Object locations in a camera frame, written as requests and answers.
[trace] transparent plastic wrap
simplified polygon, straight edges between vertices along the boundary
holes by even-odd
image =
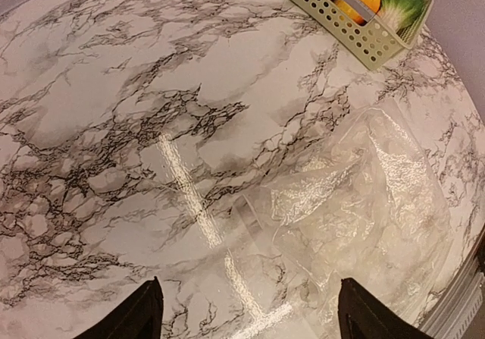
[[[290,174],[246,200],[273,245],[318,287],[327,337],[338,337],[342,278],[409,320],[451,245],[440,185],[393,100],[348,115]]]

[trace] marble countertop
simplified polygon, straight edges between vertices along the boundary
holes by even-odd
[[[383,98],[452,214],[415,324],[485,222],[485,128],[427,31],[370,72],[287,0],[32,0],[0,17],[0,84],[2,338],[74,337],[153,276],[165,338],[315,337],[308,279],[233,204]]]

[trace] green vegetable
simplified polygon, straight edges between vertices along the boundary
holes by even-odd
[[[381,0],[379,17],[395,32],[409,27],[424,10],[424,0]]]

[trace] plastic basket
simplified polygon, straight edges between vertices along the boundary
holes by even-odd
[[[409,27],[399,33],[391,30],[360,0],[343,0],[367,23],[358,25],[331,0],[291,0],[332,33],[369,70],[375,70],[403,49],[411,49],[433,6],[424,0],[424,11]]]

